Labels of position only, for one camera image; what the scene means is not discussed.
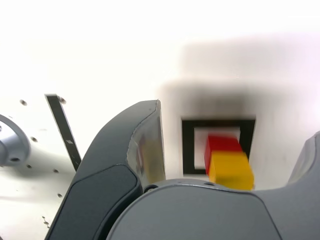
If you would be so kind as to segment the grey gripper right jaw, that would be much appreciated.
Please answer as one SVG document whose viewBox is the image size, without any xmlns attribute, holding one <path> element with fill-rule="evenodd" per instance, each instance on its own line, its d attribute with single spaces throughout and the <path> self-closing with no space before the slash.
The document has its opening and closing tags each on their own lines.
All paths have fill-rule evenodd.
<svg viewBox="0 0 320 240">
<path fill-rule="evenodd" d="M 281 188 L 239 191 L 199 181 L 170 181 L 135 200 L 109 240 L 317 240 L 320 237 L 320 135 L 298 164 L 309 164 Z"/>
</svg>

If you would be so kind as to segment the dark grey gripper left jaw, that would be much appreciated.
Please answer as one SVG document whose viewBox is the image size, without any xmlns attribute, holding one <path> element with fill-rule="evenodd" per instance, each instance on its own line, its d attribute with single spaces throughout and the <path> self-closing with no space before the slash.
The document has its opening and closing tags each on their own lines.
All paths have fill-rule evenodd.
<svg viewBox="0 0 320 240">
<path fill-rule="evenodd" d="M 46 235 L 104 240 L 146 187 L 166 178 L 161 102 L 138 102 L 111 119 L 87 149 Z"/>
</svg>

